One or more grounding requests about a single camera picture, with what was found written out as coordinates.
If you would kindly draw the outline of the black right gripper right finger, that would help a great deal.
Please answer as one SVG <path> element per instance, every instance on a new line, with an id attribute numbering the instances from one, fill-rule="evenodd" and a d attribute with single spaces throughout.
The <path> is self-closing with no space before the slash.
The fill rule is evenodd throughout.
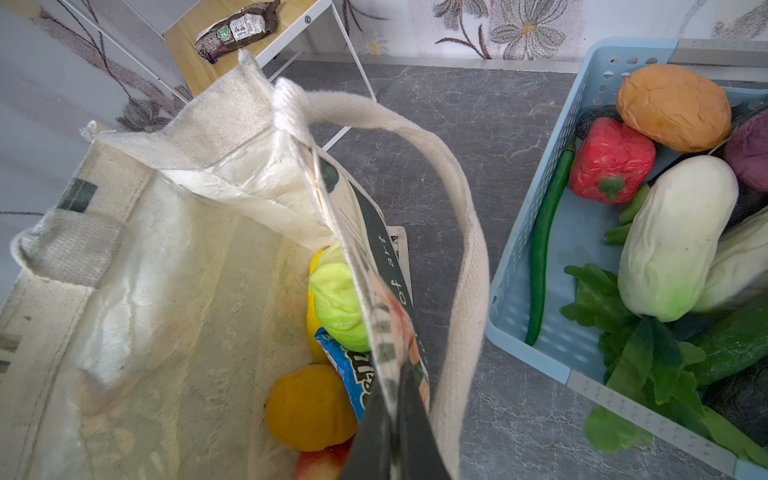
<path id="1" fill-rule="evenodd" d="M 410 364 L 404 364 L 400 371 L 395 452 L 401 478 L 448 480 L 414 371 Z"/>

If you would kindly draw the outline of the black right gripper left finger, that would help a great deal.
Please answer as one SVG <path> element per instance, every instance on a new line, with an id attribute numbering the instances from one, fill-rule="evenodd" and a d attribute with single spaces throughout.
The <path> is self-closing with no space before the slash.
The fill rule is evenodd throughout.
<path id="1" fill-rule="evenodd" d="M 380 382 L 376 380 L 339 479 L 389 479 L 391 447 L 390 416 Z"/>

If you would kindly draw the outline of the red chili pepper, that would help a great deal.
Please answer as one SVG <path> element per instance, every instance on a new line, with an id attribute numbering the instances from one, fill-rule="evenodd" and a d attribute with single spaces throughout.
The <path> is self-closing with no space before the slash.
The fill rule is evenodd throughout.
<path id="1" fill-rule="evenodd" d="M 336 480 L 341 474 L 354 438 L 321 451 L 301 452 L 296 464 L 295 480 Z"/>

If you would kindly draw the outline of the orange bell pepper toy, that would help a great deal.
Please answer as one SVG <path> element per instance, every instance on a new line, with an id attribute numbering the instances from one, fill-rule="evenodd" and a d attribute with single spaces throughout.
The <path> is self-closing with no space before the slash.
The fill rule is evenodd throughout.
<path id="1" fill-rule="evenodd" d="M 342 444 L 358 429 L 341 377 L 324 364 L 279 377 L 265 402 L 265 421 L 277 441 L 302 452 Z"/>

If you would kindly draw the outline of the blue candy bar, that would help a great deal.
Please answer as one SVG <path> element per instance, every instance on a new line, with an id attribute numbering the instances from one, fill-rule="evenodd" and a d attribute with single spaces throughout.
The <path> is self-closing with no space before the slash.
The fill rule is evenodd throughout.
<path id="1" fill-rule="evenodd" d="M 357 421 L 361 422 L 376 379 L 368 354 L 346 349 L 323 327 L 317 330 L 314 338 L 341 377 Z"/>

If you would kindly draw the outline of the yellow banana toy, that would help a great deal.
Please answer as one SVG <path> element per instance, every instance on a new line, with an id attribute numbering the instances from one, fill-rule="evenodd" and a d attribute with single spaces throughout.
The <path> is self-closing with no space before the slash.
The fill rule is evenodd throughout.
<path id="1" fill-rule="evenodd" d="M 329 364 L 328 358 L 321 344 L 315 339 L 316 332 L 322 327 L 316 316 L 315 300 L 312 289 L 307 293 L 306 333 L 310 351 L 314 361 L 321 364 Z"/>

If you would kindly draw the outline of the green cabbage toy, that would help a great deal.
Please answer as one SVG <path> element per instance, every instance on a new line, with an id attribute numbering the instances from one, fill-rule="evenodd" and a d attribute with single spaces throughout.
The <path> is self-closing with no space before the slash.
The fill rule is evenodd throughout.
<path id="1" fill-rule="evenodd" d="M 338 241 L 319 254 L 309 276 L 309 290 L 319 324 L 347 350 L 368 352 L 362 308 Z"/>

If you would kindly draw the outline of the cream canvas grocery bag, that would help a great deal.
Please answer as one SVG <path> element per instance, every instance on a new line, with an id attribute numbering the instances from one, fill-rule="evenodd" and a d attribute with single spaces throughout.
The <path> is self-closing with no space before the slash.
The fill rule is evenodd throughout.
<path id="1" fill-rule="evenodd" d="M 315 141 L 334 123 L 383 130 L 440 177 L 463 236 L 447 356 L 432 385 L 407 257 L 378 205 Z M 400 371 L 415 377 L 445 468 L 488 314 L 486 242 L 465 174 L 436 135 L 358 95 L 269 81 L 255 59 L 162 130 L 91 123 L 58 205 L 18 234 L 1 310 L 5 479 L 289 479 L 302 452 L 265 421 L 274 382 L 314 361 L 309 276 L 338 241 L 396 449 Z"/>

